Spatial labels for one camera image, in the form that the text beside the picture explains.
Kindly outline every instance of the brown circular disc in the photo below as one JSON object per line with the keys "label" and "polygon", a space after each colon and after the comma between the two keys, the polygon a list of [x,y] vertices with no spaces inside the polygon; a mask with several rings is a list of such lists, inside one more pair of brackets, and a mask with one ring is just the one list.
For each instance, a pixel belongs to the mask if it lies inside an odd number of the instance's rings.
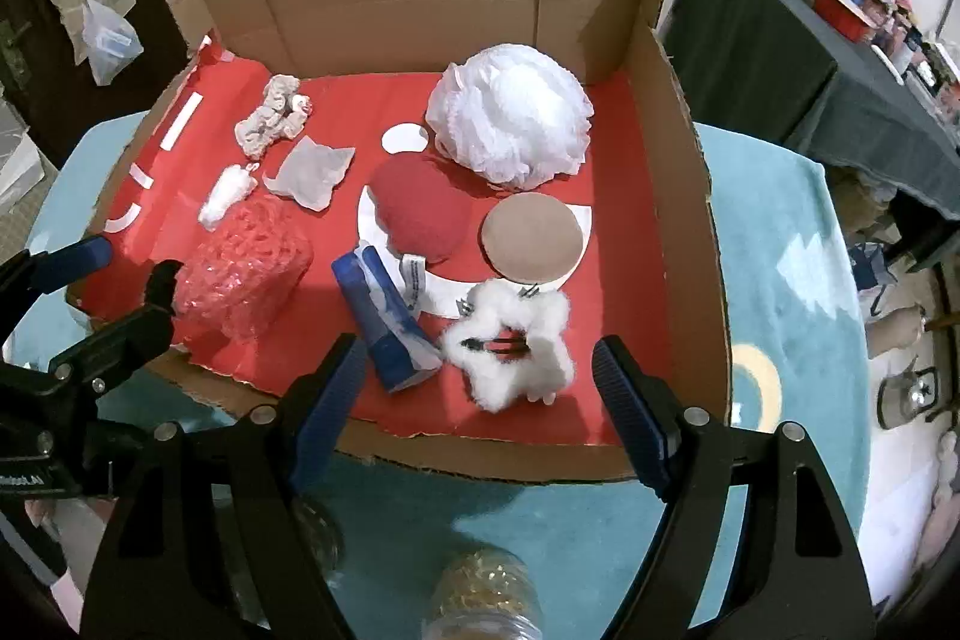
{"label": "brown circular disc", "polygon": [[480,230],[487,258],[508,280],[549,283],[577,266],[584,235],[570,208],[553,196],[515,194],[490,210]]}

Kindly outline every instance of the red round pad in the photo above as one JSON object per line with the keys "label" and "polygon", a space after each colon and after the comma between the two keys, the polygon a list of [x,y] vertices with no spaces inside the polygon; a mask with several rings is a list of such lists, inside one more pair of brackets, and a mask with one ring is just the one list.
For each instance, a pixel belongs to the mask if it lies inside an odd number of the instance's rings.
{"label": "red round pad", "polygon": [[376,218],[397,253],[424,256],[427,263],[453,255],[467,236],[470,197],[421,153],[392,155],[370,181]]}
{"label": "red round pad", "polygon": [[176,273],[174,309],[250,339],[270,328],[313,261],[313,245],[277,196],[234,204]]}

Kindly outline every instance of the transparent plastic container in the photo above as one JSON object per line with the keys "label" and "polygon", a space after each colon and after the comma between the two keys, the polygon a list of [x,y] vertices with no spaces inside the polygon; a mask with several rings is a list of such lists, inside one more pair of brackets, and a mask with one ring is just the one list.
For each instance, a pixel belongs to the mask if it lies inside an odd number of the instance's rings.
{"label": "transparent plastic container", "polygon": [[440,576],[424,640],[542,640],[541,613],[526,566],[506,551],[459,558]]}

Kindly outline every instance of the table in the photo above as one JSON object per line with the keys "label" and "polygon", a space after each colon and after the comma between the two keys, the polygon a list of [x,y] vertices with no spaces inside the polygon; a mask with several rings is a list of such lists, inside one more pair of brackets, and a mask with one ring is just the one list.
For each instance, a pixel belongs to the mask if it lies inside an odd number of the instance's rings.
{"label": "table", "polygon": [[[54,250],[83,234],[141,119],[107,121],[83,138],[40,210],[32,250]],[[772,413],[802,421],[856,529],[869,463],[866,344],[823,168],[759,140],[697,130],[713,180],[734,345],[734,414],[754,428]],[[83,338],[75,317],[62,294],[42,299],[16,331],[14,360],[46,365]],[[98,405],[102,416],[146,429],[170,419],[187,431],[229,423],[222,411],[192,402],[145,370]],[[550,637],[599,637],[662,509],[635,480],[525,486],[345,456],[333,458],[315,492],[346,541],[333,594],[358,636],[382,640],[418,636],[440,570],[459,552],[488,545],[527,562]],[[698,622],[712,617],[723,598],[744,506],[745,492],[731,491]]]}
{"label": "table", "polygon": [[695,118],[856,167],[960,220],[947,135],[804,0],[676,0],[664,47]]}

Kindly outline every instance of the red container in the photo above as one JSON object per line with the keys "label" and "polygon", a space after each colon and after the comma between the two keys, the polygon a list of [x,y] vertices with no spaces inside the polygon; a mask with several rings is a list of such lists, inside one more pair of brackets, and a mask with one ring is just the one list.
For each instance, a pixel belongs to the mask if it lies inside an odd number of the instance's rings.
{"label": "red container", "polygon": [[875,28],[851,0],[813,0],[813,9],[851,42],[862,41]]}

